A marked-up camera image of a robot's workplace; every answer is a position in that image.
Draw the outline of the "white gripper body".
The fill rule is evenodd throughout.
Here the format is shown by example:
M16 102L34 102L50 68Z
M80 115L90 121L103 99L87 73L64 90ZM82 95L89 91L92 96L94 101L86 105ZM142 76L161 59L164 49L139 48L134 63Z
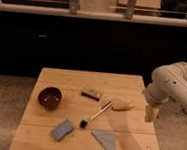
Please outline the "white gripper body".
M147 85L144 96L150 107L157 107L167 102L167 94L156 84Z

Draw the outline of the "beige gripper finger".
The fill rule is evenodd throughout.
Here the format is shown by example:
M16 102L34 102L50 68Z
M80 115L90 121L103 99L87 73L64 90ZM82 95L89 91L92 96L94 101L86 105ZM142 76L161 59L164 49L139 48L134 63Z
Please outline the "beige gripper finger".
M153 121L155 121L158 112L158 108L149 107L149 105L147 105L145 111L145 122L152 123Z

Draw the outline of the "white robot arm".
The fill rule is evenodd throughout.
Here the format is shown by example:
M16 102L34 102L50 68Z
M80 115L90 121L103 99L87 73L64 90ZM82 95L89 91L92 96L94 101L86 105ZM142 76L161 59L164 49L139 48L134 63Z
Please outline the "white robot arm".
M157 67L151 73L152 82L145 88L147 102L145 122L156 120L158 107L169 99L176 100L187 114L187 62Z

